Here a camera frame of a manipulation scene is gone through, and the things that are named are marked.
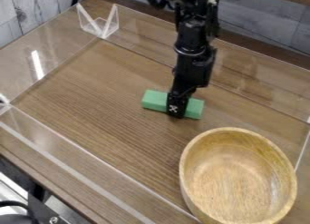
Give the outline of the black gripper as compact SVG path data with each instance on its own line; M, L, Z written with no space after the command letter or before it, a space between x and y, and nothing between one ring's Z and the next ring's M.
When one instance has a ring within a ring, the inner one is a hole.
M196 118L196 100L191 94L208 86L216 49L208 48L199 56L179 54L173 67L173 84L166 93L165 112L175 118Z

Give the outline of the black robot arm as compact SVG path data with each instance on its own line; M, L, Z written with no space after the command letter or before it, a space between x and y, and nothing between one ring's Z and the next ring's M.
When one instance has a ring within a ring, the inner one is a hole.
M212 40L219 33L219 0L146 0L148 4L173 11L176 63L173 82L165 99L165 113L184 118L192 93L208 86L216 48Z

